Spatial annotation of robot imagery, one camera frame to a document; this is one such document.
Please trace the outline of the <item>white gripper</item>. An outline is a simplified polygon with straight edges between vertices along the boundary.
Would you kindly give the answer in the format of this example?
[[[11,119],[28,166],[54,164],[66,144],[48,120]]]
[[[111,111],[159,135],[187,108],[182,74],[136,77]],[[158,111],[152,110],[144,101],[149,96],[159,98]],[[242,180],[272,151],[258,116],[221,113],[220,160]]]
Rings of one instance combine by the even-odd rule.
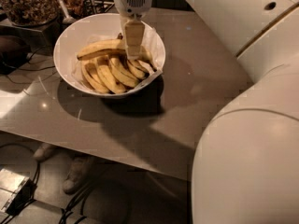
[[[121,17],[121,28],[125,50],[129,60],[137,59],[141,54],[145,24],[140,20],[150,10],[152,0],[114,0]]]

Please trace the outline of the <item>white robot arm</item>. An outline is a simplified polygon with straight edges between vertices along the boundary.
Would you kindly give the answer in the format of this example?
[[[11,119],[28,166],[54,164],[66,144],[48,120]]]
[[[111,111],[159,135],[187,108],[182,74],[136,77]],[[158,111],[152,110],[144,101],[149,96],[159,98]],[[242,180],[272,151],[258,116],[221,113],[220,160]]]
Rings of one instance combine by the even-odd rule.
[[[207,125],[192,224],[299,224],[299,0],[186,0],[252,86]]]

